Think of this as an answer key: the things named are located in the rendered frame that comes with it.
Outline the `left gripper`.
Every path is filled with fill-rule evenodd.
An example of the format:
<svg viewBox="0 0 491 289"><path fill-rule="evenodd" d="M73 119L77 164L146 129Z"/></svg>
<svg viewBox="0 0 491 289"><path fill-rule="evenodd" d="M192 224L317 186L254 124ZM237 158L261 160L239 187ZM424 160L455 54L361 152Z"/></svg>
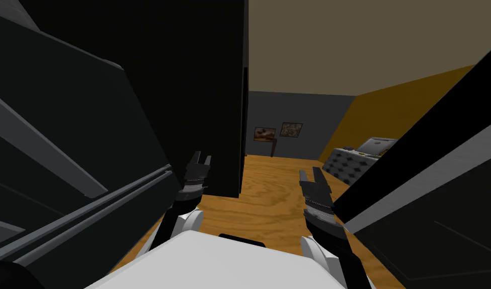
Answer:
<svg viewBox="0 0 491 289"><path fill-rule="evenodd" d="M210 170L211 156L207 156L203 164L199 164L201 151L196 151L186 166L184 189L202 189L204 180Z"/></svg>

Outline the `dark wooden side table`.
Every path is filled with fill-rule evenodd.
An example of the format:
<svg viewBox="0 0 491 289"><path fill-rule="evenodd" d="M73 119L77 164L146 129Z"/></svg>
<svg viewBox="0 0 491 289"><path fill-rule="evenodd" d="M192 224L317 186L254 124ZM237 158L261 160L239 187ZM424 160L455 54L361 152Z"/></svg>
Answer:
<svg viewBox="0 0 491 289"><path fill-rule="evenodd" d="M269 156L269 157L271 157L271 158L273 158L273 157L274 157L275 148L276 148L276 145L277 145L277 143L278 143L278 139L274 138L274 139L272 140L272 142L270 142L270 143L271 143L271 148L270 148L269 153L268 153L267 155L266 155L266 154L264 154L264 155L258 155L258 156ZM245 150L245 154L244 154L244 155L245 155L245 156L248 156L248 155L249 155L249 151L248 151L248 150Z"/></svg>

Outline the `beige mottled wall picture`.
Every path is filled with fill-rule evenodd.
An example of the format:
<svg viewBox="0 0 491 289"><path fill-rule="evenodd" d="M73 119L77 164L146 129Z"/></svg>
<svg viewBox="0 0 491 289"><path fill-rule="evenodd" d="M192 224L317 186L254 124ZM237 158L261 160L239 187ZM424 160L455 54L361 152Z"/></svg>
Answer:
<svg viewBox="0 0 491 289"><path fill-rule="evenodd" d="M302 123L284 122L282 124L281 137L298 137L301 131Z"/></svg>

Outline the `tall black cabinet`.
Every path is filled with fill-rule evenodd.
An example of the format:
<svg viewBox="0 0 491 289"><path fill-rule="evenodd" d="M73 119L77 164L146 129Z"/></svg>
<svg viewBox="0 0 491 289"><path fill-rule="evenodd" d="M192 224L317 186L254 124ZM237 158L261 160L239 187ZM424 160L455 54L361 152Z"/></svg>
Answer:
<svg viewBox="0 0 491 289"><path fill-rule="evenodd" d="M205 193L238 198L249 0L19 0L38 28L125 71L176 177L210 156Z"/></svg>

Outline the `brown landscape wall picture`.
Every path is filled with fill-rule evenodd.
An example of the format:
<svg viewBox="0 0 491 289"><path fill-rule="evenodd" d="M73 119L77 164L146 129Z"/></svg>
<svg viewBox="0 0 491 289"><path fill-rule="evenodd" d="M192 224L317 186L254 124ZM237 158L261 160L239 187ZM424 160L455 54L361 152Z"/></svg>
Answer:
<svg viewBox="0 0 491 289"><path fill-rule="evenodd" d="M275 139L275 128L255 127L254 141L273 142Z"/></svg>

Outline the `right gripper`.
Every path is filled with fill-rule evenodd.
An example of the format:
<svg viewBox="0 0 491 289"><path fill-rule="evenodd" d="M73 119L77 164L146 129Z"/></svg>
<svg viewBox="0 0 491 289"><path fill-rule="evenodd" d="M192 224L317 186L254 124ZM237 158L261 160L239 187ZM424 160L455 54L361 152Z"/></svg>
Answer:
<svg viewBox="0 0 491 289"><path fill-rule="evenodd" d="M331 198L331 189L327 184L324 173L319 167L312 167L314 182L308 180L304 170L299 170L299 185L305 199L305 204L320 210L333 211L334 204Z"/></svg>

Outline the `dark door with grey strip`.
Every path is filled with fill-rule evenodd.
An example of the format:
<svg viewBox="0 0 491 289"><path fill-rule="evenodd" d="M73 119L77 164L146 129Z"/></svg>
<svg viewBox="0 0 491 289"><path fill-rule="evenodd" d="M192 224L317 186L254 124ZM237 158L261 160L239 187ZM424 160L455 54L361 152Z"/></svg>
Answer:
<svg viewBox="0 0 491 289"><path fill-rule="evenodd" d="M491 50L335 213L405 289L491 289Z"/></svg>

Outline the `dark appliance with grey bars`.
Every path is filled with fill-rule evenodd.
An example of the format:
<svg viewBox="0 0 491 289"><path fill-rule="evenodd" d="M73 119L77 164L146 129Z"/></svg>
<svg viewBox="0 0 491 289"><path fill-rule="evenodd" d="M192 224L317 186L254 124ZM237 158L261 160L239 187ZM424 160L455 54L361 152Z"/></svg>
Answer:
<svg viewBox="0 0 491 289"><path fill-rule="evenodd" d="M122 68L0 16L0 248L167 164ZM179 188L173 172L25 267L47 288L88 286Z"/></svg>

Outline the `grey tufted sofa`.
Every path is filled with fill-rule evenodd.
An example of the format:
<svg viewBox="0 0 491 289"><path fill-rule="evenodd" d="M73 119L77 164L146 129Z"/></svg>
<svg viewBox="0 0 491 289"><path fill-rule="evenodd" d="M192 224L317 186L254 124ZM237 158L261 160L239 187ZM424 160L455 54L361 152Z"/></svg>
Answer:
<svg viewBox="0 0 491 289"><path fill-rule="evenodd" d="M322 169L351 186L396 142L396 139L371 137L356 149L334 148Z"/></svg>

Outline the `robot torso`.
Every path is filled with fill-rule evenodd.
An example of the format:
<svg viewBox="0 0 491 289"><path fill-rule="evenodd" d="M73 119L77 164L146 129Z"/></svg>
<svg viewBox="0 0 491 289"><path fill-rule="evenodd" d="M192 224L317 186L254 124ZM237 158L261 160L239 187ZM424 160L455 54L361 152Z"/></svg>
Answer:
<svg viewBox="0 0 491 289"><path fill-rule="evenodd" d="M185 231L86 289L345 289L310 258Z"/></svg>

